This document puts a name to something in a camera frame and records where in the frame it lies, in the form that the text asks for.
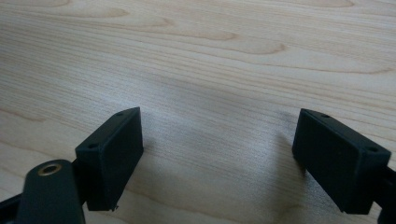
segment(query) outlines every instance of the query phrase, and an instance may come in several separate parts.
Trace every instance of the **light wood surface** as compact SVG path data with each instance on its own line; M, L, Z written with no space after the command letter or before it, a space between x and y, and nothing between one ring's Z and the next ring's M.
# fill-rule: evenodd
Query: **light wood surface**
M304 107L396 152L394 1L0 2L1 201L140 106L146 151L88 223L376 223L290 149Z

